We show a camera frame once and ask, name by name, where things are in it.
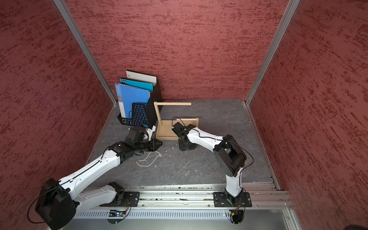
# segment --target gray table surface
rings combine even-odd
[[[180,118],[199,118],[199,128],[218,136],[232,135],[235,140],[250,152],[254,163],[243,170],[243,183],[272,182],[269,169],[264,162],[255,139],[249,119],[239,99],[210,100],[167,100],[167,102],[192,102],[191,106],[163,106],[161,118],[171,120]],[[128,134],[129,126],[121,125],[117,119],[120,110],[116,106],[106,122],[106,132],[101,134],[88,162],[96,159],[105,148],[122,141]],[[221,171],[214,154],[202,146],[194,150],[181,152],[177,141],[163,141],[156,152],[145,152],[142,156],[133,156],[124,163],[111,169],[95,180],[90,187],[102,187],[109,182],[117,182],[121,186],[150,185],[188,185],[188,184],[224,184],[225,174]],[[252,161],[247,155],[246,165]]]

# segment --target aluminum frame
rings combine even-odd
[[[282,212],[289,230],[302,230],[294,210],[284,209]]]
[[[77,40],[79,46],[81,47],[84,55],[88,59],[89,63],[91,64],[93,70],[95,71],[98,79],[100,79],[100,82],[104,89],[106,90],[107,94],[109,95],[112,103],[115,105],[117,103],[117,98],[110,88],[108,82],[106,81],[106,78],[100,69],[95,57],[93,56],[92,51],[90,50],[89,46],[87,45],[82,33],[80,32],[76,22],[73,19],[73,16],[71,15],[66,3],[64,0],[53,0],[57,9],[61,13],[62,17],[64,18],[65,22],[67,23],[70,31],[74,35],[74,38]]]
[[[250,104],[255,92],[257,91],[257,88],[263,78],[263,75],[265,74],[267,67],[270,64],[272,57],[275,54],[275,51],[277,47],[279,46],[280,41],[286,31],[286,28],[289,25],[290,20],[294,15],[294,12],[299,4],[299,1],[300,0],[290,0],[290,2],[287,4],[284,15],[281,18],[281,21],[279,23],[279,26],[276,30],[275,35],[273,36],[270,47],[267,50],[265,59],[263,60],[262,65],[259,68],[258,74],[254,79],[251,89],[249,90],[247,98],[245,99],[245,102],[247,105]]]
[[[74,219],[122,219],[124,217],[109,217],[110,209],[90,209],[81,212]],[[230,219],[228,209],[190,210],[190,209],[129,209],[126,219],[176,219],[176,220],[226,220]]]
[[[281,190],[280,185],[279,185],[279,183],[277,181],[276,175],[275,175],[275,173],[273,171],[273,168],[272,168],[270,159],[268,158],[268,155],[267,155],[265,146],[263,145],[262,138],[261,138],[261,136],[260,136],[260,134],[258,132],[257,125],[256,125],[256,123],[254,121],[254,118],[253,118],[252,112],[251,112],[251,110],[249,108],[249,105],[247,105],[245,102],[243,102],[243,106],[244,106],[244,109],[245,109],[245,111],[246,111],[246,113],[248,115],[249,122],[251,123],[252,129],[253,129],[253,133],[255,135],[255,139],[258,142],[258,146],[259,146],[259,149],[260,149],[261,154],[263,156],[263,159],[266,162],[266,165],[268,166],[268,168],[270,170],[270,173],[271,173],[273,182],[275,183],[276,189],[277,190]]]
[[[279,191],[273,183],[243,183],[253,206],[246,209],[293,209],[287,191]],[[125,187],[126,192],[140,192],[138,206],[133,209],[190,209],[217,210],[233,207],[215,207],[213,192],[222,192],[226,184],[166,185]],[[116,207],[95,207],[93,209]]]

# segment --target teal folder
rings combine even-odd
[[[120,83],[130,85],[130,86],[134,86],[134,87],[138,87],[138,88],[141,88],[141,89],[146,89],[150,93],[153,92],[153,84],[152,83],[134,81],[134,80],[129,80],[129,79],[125,79],[125,78],[121,78]]]

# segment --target blue folder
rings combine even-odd
[[[121,117],[132,118],[133,103],[147,103],[150,92],[146,89],[115,83]]]
[[[146,89],[150,93],[153,92],[153,84],[152,83],[134,81],[134,80],[129,80],[129,79],[125,79],[125,78],[121,78],[120,83],[130,85],[130,86],[134,86],[134,87],[138,87],[138,88],[141,88],[141,89]]]

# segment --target wooden handle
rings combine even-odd
[[[183,121],[197,121],[197,118],[181,118]]]
[[[154,102],[155,105],[192,105],[191,102]]]
[[[157,102],[153,103],[153,106],[155,107],[156,110],[156,115],[157,115],[157,120],[159,121],[159,125],[162,125],[162,120],[161,120],[161,116],[160,116],[160,110],[159,107],[157,105]]]

